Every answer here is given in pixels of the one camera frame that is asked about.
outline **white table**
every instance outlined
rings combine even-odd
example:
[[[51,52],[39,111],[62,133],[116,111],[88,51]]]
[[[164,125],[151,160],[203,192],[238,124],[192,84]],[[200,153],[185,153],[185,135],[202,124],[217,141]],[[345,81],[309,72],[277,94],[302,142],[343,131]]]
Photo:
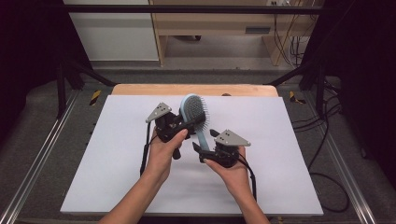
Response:
[[[110,95],[61,212],[110,211],[139,178],[146,118],[159,102],[177,113],[183,96]],[[280,97],[205,96],[209,128],[230,129],[251,142],[247,160],[257,179],[258,203],[267,216],[323,215],[283,100]],[[213,137],[205,132],[210,147]],[[240,216],[220,177],[199,162],[192,137],[183,143],[149,216]]]

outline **white cabinet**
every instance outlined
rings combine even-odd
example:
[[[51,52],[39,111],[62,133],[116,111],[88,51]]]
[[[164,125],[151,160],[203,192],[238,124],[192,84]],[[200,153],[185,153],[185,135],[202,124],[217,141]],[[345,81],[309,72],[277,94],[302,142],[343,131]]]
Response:
[[[64,0],[65,4],[148,5],[147,0]],[[91,61],[158,61],[151,15],[70,13]]]

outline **gray carpet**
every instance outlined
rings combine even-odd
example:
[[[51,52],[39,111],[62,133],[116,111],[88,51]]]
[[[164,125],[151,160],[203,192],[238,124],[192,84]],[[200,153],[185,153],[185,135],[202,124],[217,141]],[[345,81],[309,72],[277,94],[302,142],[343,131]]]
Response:
[[[280,75],[271,71],[266,74],[268,76],[263,76],[262,71],[235,72],[232,70],[197,71],[188,75],[183,71],[172,72],[166,70],[152,73],[123,70],[115,73],[101,72],[111,77],[112,80],[122,83],[261,84]],[[111,88],[98,84],[89,78],[85,78],[85,80],[88,83],[84,90],[80,92],[71,117],[66,122],[62,134],[20,212],[19,220],[21,223],[53,223],[54,220],[95,221],[99,219],[99,217],[73,217],[59,212],[64,200],[64,192],[69,188],[78,168],[86,143],[90,140],[90,132],[94,129],[94,123],[97,121],[105,103],[106,95],[111,93]],[[96,90],[101,90],[102,94],[96,105],[89,105],[92,94]],[[290,90],[295,91],[297,99],[304,99],[304,95],[298,91],[295,85],[286,84],[278,88],[279,95],[285,100],[290,120],[311,118],[313,114],[308,105],[290,101]],[[56,97],[56,85],[53,82],[33,90],[27,98],[28,103],[19,122],[2,146],[0,151],[0,181],[2,186],[0,188],[0,209],[2,210],[12,199],[50,131],[56,116]],[[395,190],[384,177],[375,161],[361,157],[360,146],[348,127],[346,118],[342,114],[331,117],[330,129],[378,223],[396,223],[396,213],[394,212],[396,207]],[[321,134],[316,128],[297,133],[296,136],[305,162],[309,163],[317,150]],[[326,147],[320,152],[312,171],[329,175],[339,181]],[[322,204],[330,208],[341,208],[345,204],[346,198],[343,192],[332,182],[317,176],[313,177],[313,182]],[[324,210],[324,212],[323,217],[283,217],[283,222],[360,223],[352,204],[343,213],[334,213],[327,210]],[[44,222],[41,219],[49,219],[49,221]],[[277,218],[275,217],[272,222],[277,223]],[[244,223],[244,221],[242,218],[144,217],[142,223]]]

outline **forearm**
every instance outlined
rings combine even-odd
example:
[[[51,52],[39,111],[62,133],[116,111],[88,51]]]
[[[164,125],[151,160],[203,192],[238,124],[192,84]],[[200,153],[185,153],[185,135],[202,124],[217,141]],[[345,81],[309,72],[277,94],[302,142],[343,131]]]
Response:
[[[158,177],[143,174],[117,206],[100,220],[100,223],[137,223],[161,185]]]
[[[254,200],[253,195],[250,193],[244,195],[235,195],[234,198],[238,203],[247,224],[270,223],[264,212]]]

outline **person's left hand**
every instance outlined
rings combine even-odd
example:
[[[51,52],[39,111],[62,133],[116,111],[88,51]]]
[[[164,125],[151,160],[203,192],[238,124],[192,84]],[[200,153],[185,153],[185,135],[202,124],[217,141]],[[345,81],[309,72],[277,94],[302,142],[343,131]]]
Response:
[[[154,139],[149,147],[148,165],[143,175],[152,174],[162,184],[169,176],[172,162],[172,155],[175,148],[181,147],[181,143],[186,138],[187,130],[177,133],[169,142],[164,143],[157,136],[154,129],[152,136]]]

